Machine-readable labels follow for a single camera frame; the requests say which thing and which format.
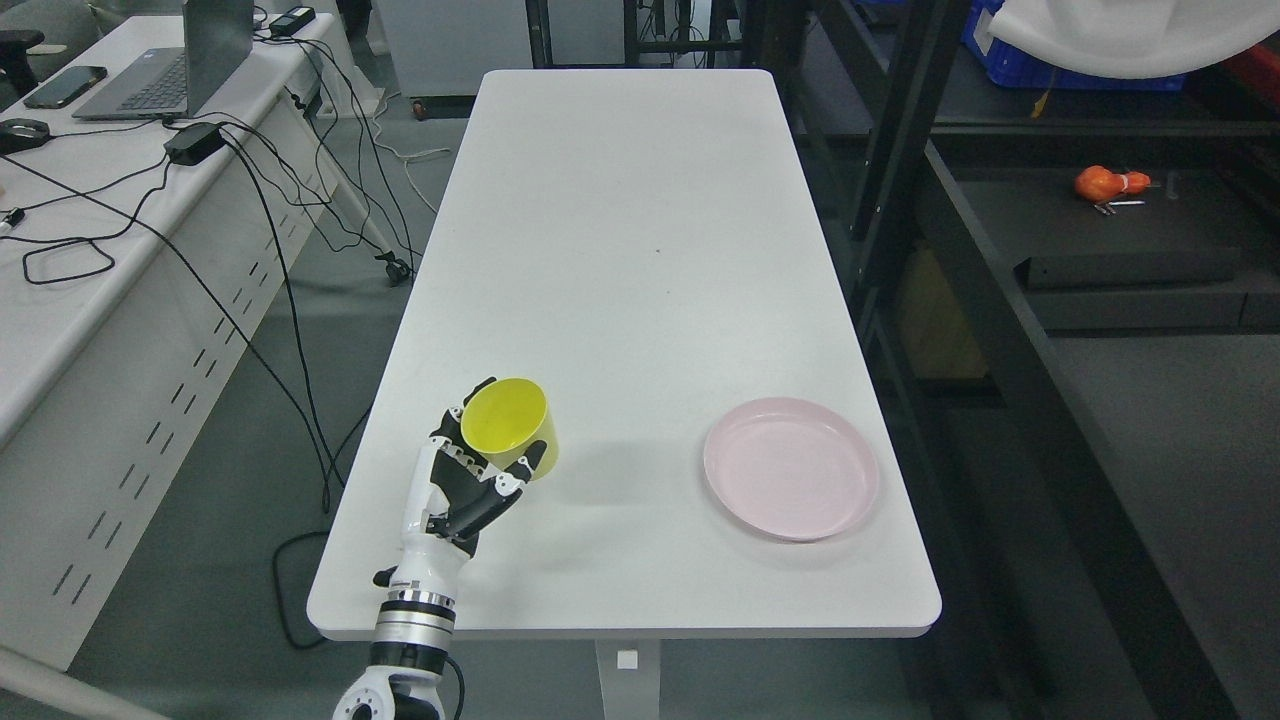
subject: power adapter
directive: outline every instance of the power adapter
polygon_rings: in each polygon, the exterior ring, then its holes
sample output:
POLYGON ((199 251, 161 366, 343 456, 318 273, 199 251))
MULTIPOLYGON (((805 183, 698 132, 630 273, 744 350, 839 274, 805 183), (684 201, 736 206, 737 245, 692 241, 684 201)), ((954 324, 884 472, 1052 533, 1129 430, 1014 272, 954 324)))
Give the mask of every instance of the power adapter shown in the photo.
POLYGON ((293 33, 305 28, 307 23, 316 19, 316 12, 306 5, 298 5, 271 20, 266 26, 271 31, 271 37, 293 37, 293 33))
POLYGON ((227 140, 215 123, 191 123, 164 143, 164 151, 174 165, 198 165, 223 145, 227 140))

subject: black mouse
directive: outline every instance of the black mouse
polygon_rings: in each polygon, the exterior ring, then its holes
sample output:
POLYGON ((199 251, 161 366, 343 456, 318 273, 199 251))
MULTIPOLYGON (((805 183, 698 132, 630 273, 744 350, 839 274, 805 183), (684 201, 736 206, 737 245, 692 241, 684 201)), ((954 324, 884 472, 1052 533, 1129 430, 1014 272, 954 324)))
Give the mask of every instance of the black mouse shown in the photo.
POLYGON ((49 124, 27 118, 0 122, 0 155, 40 147, 49 142, 49 124))

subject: orange object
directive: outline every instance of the orange object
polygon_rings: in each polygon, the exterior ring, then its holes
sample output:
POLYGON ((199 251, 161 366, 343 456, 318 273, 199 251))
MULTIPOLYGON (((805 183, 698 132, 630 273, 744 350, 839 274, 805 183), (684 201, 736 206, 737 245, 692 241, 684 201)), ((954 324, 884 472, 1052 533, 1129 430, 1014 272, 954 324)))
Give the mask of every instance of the orange object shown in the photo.
POLYGON ((1149 184, 1151 178, 1143 173, 1120 174, 1091 165, 1075 177, 1075 193, 1091 202, 1106 202, 1119 195, 1138 195, 1149 184))

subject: blue plastic crate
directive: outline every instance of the blue plastic crate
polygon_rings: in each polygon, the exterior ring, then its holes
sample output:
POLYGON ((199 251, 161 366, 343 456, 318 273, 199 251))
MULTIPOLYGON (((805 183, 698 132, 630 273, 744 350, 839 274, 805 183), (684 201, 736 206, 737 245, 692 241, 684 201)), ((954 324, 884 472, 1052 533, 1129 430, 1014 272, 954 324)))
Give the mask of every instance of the blue plastic crate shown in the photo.
POLYGON ((1005 0, 974 0, 969 9, 969 22, 964 28, 964 44, 983 67, 987 68, 987 77, 991 82, 1001 87, 1036 87, 1050 86, 1053 70, 1057 78, 1053 79, 1055 88, 1062 90, 1146 90, 1153 92, 1176 92, 1183 88, 1187 73, 1160 78, 1143 79, 1116 79, 1085 76, 1055 68, 1053 65, 1032 58, 1027 53, 1009 45, 1007 42, 992 37, 987 32, 987 23, 991 15, 1005 4, 1005 0))

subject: pink plate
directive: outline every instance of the pink plate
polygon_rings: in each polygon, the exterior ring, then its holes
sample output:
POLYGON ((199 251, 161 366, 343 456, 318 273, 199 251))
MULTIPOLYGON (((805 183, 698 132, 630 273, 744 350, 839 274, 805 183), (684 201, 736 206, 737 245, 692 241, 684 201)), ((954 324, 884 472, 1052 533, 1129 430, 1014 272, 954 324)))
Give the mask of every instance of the pink plate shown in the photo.
POLYGON ((730 512, 790 541, 849 529, 879 487, 876 456, 858 430, 822 405, 794 397, 730 410, 707 436, 703 465, 730 512))

